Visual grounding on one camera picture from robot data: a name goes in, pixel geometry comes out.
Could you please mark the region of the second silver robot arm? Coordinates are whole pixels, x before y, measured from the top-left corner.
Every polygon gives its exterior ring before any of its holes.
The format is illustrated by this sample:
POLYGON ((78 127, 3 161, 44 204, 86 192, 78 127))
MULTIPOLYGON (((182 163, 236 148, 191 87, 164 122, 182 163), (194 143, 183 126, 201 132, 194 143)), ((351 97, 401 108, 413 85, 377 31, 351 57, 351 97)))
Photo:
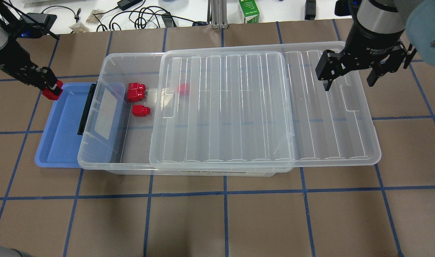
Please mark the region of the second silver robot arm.
POLYGON ((62 94, 60 81, 49 67, 39 67, 18 42, 15 34, 0 26, 0 70, 12 78, 38 88, 47 98, 56 100, 62 94))

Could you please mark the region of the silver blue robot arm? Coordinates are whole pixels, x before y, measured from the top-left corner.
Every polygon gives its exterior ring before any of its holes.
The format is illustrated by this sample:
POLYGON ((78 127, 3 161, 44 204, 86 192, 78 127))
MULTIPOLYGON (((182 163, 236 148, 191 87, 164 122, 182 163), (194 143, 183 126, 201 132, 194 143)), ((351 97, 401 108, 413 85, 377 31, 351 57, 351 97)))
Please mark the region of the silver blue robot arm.
POLYGON ((351 16, 344 49, 325 50, 315 72, 328 91, 351 71, 371 68, 369 86, 407 68, 416 53, 435 66, 435 0, 338 0, 335 15, 351 16))

